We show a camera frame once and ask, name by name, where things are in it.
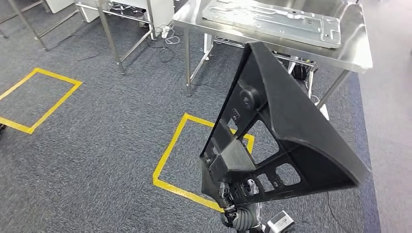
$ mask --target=triangular black panel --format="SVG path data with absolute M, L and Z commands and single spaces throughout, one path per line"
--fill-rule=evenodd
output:
M 227 126 L 232 119 L 238 130 Z M 279 152 L 259 164 L 241 143 L 261 120 Z M 356 186 L 368 169 L 261 42 L 246 44 L 242 60 L 207 144 L 200 155 L 202 192 L 218 204 L 219 182 L 228 183 L 235 204 L 277 200 Z M 283 164 L 299 175 L 285 185 L 277 174 Z M 273 186 L 265 192 L 258 176 Z M 252 179 L 259 193 L 243 190 Z

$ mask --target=white cable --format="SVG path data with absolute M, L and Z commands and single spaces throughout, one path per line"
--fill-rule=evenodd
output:
M 171 34 L 169 37 L 165 38 L 166 44 L 168 44 L 168 45 L 176 45 L 176 44 L 179 44 L 179 43 L 180 43 L 180 38 L 179 38 L 178 36 L 174 35 L 174 28 L 173 28 L 173 26 L 169 26 L 169 25 L 166 25 L 166 24 L 160 25 L 160 26 L 170 27 L 170 30 L 172 31 L 172 34 Z M 161 32 L 163 31 L 163 28 L 160 28 L 160 27 L 156 27 L 155 30 L 156 30 L 156 29 L 160 29 L 160 30 L 161 30 L 160 32 L 157 32 L 157 33 L 161 33 Z
M 172 34 L 165 39 L 166 44 L 168 44 L 168 45 L 176 45 L 176 44 L 179 44 L 179 43 L 180 43 L 180 38 L 174 35 L 173 26 L 170 27 L 170 30 L 172 31 Z
M 303 81 L 303 82 L 305 83 L 306 89 L 309 90 L 308 81 Z M 311 94 L 310 97 L 314 97 L 314 98 L 316 99 L 316 102 L 317 102 L 317 103 L 319 103 L 319 102 L 321 101 L 321 100 L 319 99 L 319 97 L 317 97 L 317 96 L 314 95 L 314 94 Z

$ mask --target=yellow floor marking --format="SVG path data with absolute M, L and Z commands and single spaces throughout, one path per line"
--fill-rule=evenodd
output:
M 195 117 L 195 116 L 191 116 L 191 115 L 189 115 L 189 114 L 187 114 L 187 113 L 184 113 L 182 119 L 180 120 L 179 124 L 177 125 L 176 130 L 174 131 L 172 140 L 170 141 L 168 147 L 166 148 L 165 152 L 163 153 L 162 157 L 160 158 L 160 161 L 159 161 L 159 163 L 157 164 L 156 169 L 154 170 L 154 173 L 153 173 L 153 175 L 152 175 L 153 185 L 156 185 L 156 186 L 161 187 L 161 188 L 163 188 L 163 189 L 165 189 L 165 190 L 168 190 L 168 191 L 170 191 L 170 192 L 172 192 L 172 193 L 175 193 L 175 194 L 177 194 L 177 195 L 180 195 L 180 196 L 183 196 L 183 197 L 185 197 L 185 198 L 188 198 L 188 199 L 190 199 L 190 200 L 192 200 L 192 201 L 194 201 L 194 202 L 197 202 L 197 203 L 199 203 L 199 204 L 202 204 L 202 205 L 204 205 L 204 206 L 207 206 L 207 207 L 209 207 L 209 208 L 211 208 L 211 209 L 214 209 L 214 210 L 223 212 L 223 209 L 221 209 L 216 202 L 211 201 L 211 200 L 207 200 L 207 199 L 202 198 L 202 197 L 200 197 L 200 196 L 198 196 L 198 195 L 196 195 L 196 194 L 194 194 L 194 193 L 188 192 L 188 191 L 183 190 L 183 189 L 181 189 L 181 188 L 179 188 L 179 187 L 173 186 L 173 185 L 171 185 L 171 184 L 169 184 L 169 183 L 167 183 L 167 182 L 164 182 L 164 181 L 162 181 L 162 180 L 159 180 L 160 172 L 162 171 L 162 169 L 163 169 L 163 167 L 164 167 L 164 165 L 165 165 L 165 163 L 166 163 L 166 161 L 167 161 L 167 159 L 168 159 L 168 157 L 169 157 L 169 155 L 170 155 L 170 153 L 171 153 L 174 145 L 176 144 L 177 139 L 178 139 L 180 133 L 182 132 L 183 127 L 185 126 L 187 120 L 191 120 L 191 121 L 194 121 L 194 122 L 196 122 L 196 123 L 203 124 L 203 125 L 206 125 L 206 126 L 209 126 L 209 127 L 213 127 L 213 126 L 214 126 L 214 123 L 213 123 L 213 122 L 210 122 L 210 121 L 207 121 L 207 120 L 203 120 L 203 119 L 201 119 L 201 118 L 198 118 L 198 117 Z M 255 137 L 254 137 L 253 135 L 246 134 L 246 135 L 244 136 L 244 138 L 247 139 L 247 146 L 246 146 L 246 147 L 247 147 L 248 151 L 249 151 L 250 153 L 252 153 L 253 143 L 255 142 Z
M 27 127 L 27 126 L 21 125 L 17 122 L 14 122 L 14 121 L 2 118 L 2 117 L 0 117 L 0 124 L 4 124 L 4 125 L 10 126 L 14 129 L 16 129 L 16 130 L 20 130 L 22 132 L 32 134 L 34 132 L 34 130 L 41 123 L 43 123 L 82 84 L 81 81 L 77 81 L 77 80 L 74 80 L 74 79 L 71 79 L 71 78 L 67 78 L 67 77 L 64 77 L 60 74 L 56 74 L 56 73 L 53 73 L 53 72 L 50 72 L 50 71 L 47 71 L 47 70 L 44 70 L 44 69 L 41 69 L 41 68 L 35 68 L 26 77 L 24 77 L 22 80 L 20 80 L 14 86 L 12 86 L 6 92 L 1 94 L 0 95 L 0 100 L 2 98 L 6 97 L 7 95 L 9 95 L 12 91 L 16 90 L 19 86 L 21 86 L 24 82 L 29 80 L 36 73 L 44 74 L 44 75 L 47 75 L 47 76 L 50 76 L 50 77 L 53 77 L 53 78 L 71 83 L 74 86 L 53 107 L 51 107 L 51 109 L 49 109 L 36 123 L 34 123 L 33 126 Z

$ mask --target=black circular knob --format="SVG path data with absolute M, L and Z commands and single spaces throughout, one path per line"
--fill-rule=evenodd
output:
M 240 92 L 240 99 L 247 110 L 252 110 L 259 106 L 258 91 L 251 86 L 244 88 Z

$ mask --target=metal tray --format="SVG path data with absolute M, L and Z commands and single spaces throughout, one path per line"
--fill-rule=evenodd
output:
M 253 0 L 211 0 L 205 19 L 324 48 L 341 46 L 340 20 Z

